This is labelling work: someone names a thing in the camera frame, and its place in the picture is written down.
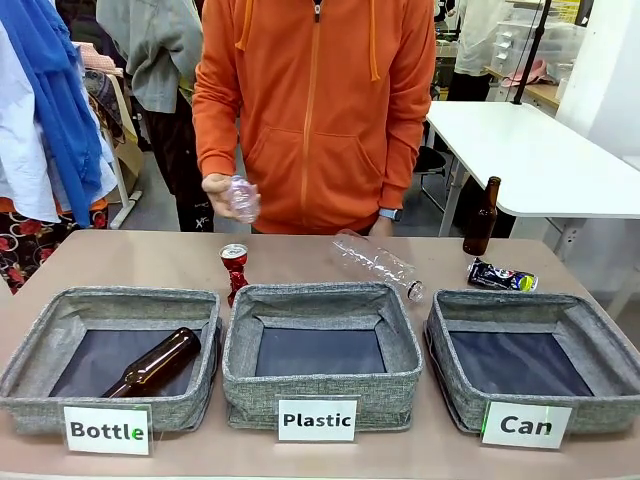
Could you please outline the person's right hand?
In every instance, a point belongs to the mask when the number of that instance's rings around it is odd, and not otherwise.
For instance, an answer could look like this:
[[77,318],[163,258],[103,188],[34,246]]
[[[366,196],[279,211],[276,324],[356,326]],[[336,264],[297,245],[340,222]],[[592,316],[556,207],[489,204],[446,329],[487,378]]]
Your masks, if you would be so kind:
[[210,174],[202,180],[201,186],[216,215],[229,219],[236,217],[230,203],[230,176]]

